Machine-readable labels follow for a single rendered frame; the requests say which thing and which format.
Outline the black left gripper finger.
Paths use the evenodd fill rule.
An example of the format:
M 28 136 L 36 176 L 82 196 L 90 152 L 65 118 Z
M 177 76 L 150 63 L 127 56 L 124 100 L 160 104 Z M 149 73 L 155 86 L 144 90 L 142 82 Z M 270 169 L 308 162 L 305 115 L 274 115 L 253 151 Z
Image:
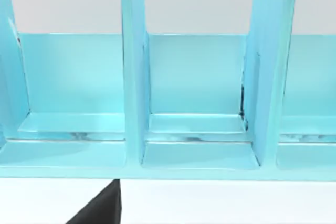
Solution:
M 114 179 L 66 224 L 121 224 L 120 179 Z

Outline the light blue rack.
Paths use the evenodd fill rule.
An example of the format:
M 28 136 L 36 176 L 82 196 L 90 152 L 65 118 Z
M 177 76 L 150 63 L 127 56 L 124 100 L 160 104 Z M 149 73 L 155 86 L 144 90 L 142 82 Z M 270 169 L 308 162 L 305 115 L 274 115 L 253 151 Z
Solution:
M 246 34 L 20 33 L 0 0 L 0 178 L 336 182 L 336 34 L 253 0 Z

